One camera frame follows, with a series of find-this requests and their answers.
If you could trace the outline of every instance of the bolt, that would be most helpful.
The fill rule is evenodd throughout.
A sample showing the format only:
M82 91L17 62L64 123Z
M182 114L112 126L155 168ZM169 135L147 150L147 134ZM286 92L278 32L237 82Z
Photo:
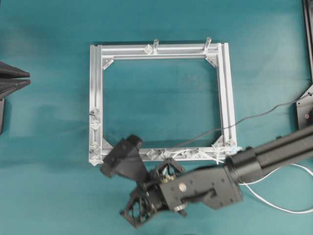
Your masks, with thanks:
M180 189L180 191L182 191L182 192L186 192L186 190L187 190L186 184L180 183L180 184L179 184L179 189Z

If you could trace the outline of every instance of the black cable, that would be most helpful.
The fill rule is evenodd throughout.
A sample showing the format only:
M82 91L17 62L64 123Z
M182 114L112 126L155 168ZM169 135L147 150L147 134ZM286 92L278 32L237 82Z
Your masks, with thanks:
M194 138L192 138L192 139L190 139L190 140L188 140L188 141L179 143L179 144L175 145L173 148L178 148L178 147L184 146L184 145L186 145L186 144L193 143L194 141L196 141L196 140L197 140L198 138L200 138L200 137L206 136L206 135L208 135L208 134L210 134L210 133L212 133L212 132L215 132L215 131L221 131L221 130L224 130L224 129L231 128L231 127L233 127L233 126L238 125L240 122L242 122L242 121L244 121L244 120L251 119L251 118L258 118L258 117L264 116L264 115L266 115L266 114L271 113L272 111L274 111L276 108L278 108L278 107L280 107L280 106L286 106L286 105L294 104L294 103L296 103L296 102L298 102L298 101L304 99L305 97L307 97L307 96L309 96L309 95L312 96L312 93L308 93L308 94L306 94L305 96L303 96L303 97L301 97L301 98L299 98L299 99L296 99L296 100L294 100L294 101L290 101L290 102L287 102L287 103L277 104L277 105L274 106L272 109L270 109L270 110L268 110L268 111L266 111L266 112L264 112L264 113L257 114L257 115L252 115L252 116L248 116L248 117L244 117L243 119L240 119L239 121L237 121L235 124L233 124L233 125L231 125L231 126L224 127L224 128L213 128L213 129L208 130L208 131L206 131L206 132L204 132L204 133L202 133L202 134L200 134L200 135L198 135L198 136L196 136L196 137L194 137Z

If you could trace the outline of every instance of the teal table surface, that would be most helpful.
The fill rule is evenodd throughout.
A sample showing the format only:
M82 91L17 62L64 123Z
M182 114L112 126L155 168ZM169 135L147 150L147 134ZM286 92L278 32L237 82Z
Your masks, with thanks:
M165 212L135 230L119 216L135 184L88 163L89 46L207 36L229 43L237 120L298 98L312 82L300 0L1 1L0 60L30 72L32 84L7 98L0 235L312 234L313 213L277 211L246 188L242 203L193 204L187 218ZM134 133L146 146L170 147L220 125L216 75L204 60L115 62L106 72L111 143ZM296 129L294 106L281 107L238 125L237 137L258 146ZM313 169L312 160L302 164ZM253 188L282 207L313 206L311 176L292 166Z

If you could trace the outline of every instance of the aluminum frame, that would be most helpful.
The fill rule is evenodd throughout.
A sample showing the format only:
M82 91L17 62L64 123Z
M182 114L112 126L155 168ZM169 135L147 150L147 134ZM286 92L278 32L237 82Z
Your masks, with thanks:
M139 153L144 161L161 161L174 157L179 161L222 159L240 149L237 146L235 110L230 72L228 43L91 45L89 87L89 162L103 163L112 145L105 140L103 82L105 69L115 60L196 59L203 58L217 70L222 135L210 147L145 148Z

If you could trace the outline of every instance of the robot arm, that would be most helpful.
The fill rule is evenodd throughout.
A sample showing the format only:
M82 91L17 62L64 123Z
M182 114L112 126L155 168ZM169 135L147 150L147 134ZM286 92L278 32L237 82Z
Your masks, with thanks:
M122 139L104 159L101 171L136 181L137 187L121 215L135 228L160 211L186 216L188 203L219 209L243 200L239 183L258 180L271 171L313 156L313 125L256 148L228 157L223 165L184 172L172 158L150 172L139 155L140 138Z

